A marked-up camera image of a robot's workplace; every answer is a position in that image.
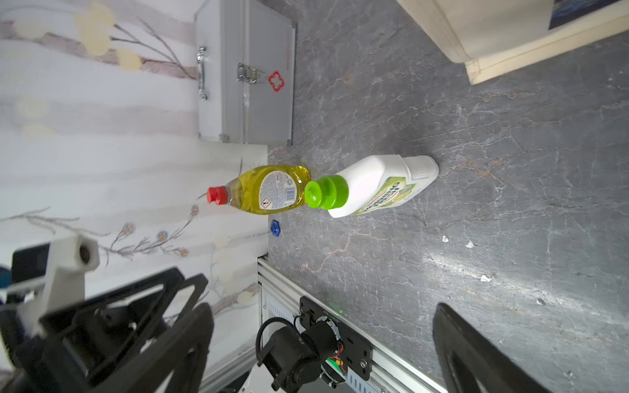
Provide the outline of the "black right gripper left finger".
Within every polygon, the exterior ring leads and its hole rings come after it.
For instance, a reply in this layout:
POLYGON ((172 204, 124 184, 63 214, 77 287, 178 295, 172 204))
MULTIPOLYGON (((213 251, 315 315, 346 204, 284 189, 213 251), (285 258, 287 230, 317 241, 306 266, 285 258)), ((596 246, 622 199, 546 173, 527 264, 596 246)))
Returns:
POLYGON ((211 307, 202 303, 93 392, 197 392, 214 331, 211 307))

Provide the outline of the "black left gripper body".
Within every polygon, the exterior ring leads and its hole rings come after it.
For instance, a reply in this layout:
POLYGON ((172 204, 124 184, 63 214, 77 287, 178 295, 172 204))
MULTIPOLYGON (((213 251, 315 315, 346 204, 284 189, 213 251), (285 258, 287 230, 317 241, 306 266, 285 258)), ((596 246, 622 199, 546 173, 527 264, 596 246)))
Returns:
POLYGON ((25 373, 19 392, 88 392, 140 354, 147 330, 135 339, 28 337, 16 311, 9 312, 9 357, 25 373))

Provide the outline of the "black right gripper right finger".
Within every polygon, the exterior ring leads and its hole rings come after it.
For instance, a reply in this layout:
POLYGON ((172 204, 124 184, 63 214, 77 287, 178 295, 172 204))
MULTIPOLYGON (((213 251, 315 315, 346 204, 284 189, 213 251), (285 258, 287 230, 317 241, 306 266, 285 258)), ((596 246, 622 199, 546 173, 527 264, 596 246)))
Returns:
POLYGON ((437 305, 432 336, 449 392, 550 392, 446 303, 437 305))

